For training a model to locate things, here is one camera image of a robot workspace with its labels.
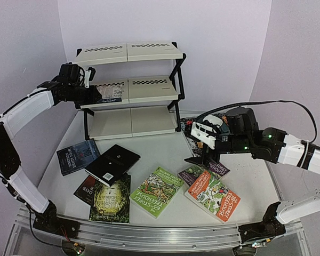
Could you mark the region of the orange 78-Storey Treehouse book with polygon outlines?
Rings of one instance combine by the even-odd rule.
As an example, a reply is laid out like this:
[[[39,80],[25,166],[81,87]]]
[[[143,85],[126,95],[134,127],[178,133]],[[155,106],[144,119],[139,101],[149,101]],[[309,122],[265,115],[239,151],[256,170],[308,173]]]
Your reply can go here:
[[[204,171],[185,192],[185,196],[203,211],[226,223],[241,198],[208,171]]]

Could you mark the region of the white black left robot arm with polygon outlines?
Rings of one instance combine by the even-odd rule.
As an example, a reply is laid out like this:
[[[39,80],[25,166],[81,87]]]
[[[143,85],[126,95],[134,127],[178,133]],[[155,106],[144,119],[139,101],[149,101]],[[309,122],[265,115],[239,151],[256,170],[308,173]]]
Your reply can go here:
[[[47,199],[25,174],[12,140],[35,117],[60,102],[88,105],[102,98],[98,89],[90,85],[96,70],[83,69],[73,63],[65,63],[51,81],[40,84],[32,93],[0,114],[0,176],[13,197],[33,210],[41,225],[50,233],[61,229],[55,204]]]

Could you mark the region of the floral Little Women book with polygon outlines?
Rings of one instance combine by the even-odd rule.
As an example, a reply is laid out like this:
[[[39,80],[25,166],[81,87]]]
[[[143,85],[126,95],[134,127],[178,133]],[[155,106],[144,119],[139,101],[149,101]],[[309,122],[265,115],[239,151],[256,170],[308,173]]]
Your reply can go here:
[[[97,103],[112,103],[122,101],[122,85],[99,85],[98,92],[101,94],[101,99]]]

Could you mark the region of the black Moon and Sixpence book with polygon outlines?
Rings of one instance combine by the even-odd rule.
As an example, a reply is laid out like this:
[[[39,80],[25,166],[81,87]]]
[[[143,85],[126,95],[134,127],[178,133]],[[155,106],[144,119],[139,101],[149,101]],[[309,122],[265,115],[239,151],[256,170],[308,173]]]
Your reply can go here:
[[[104,185],[111,187],[140,158],[140,155],[115,144],[85,167],[85,171]]]

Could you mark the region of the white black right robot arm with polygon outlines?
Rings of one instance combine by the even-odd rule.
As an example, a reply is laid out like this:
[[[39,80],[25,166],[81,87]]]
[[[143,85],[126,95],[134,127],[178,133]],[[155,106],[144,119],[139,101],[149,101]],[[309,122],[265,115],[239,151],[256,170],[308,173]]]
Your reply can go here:
[[[246,103],[224,109],[222,117],[210,110],[194,119],[190,135],[202,142],[203,149],[200,157],[186,162],[207,167],[217,163],[222,154],[251,154],[253,159],[292,165],[320,175],[320,146],[277,128],[259,129],[254,111]],[[241,243],[264,242],[283,235],[286,224],[316,212],[320,212],[320,190],[302,199],[272,203],[262,221],[238,228]]]

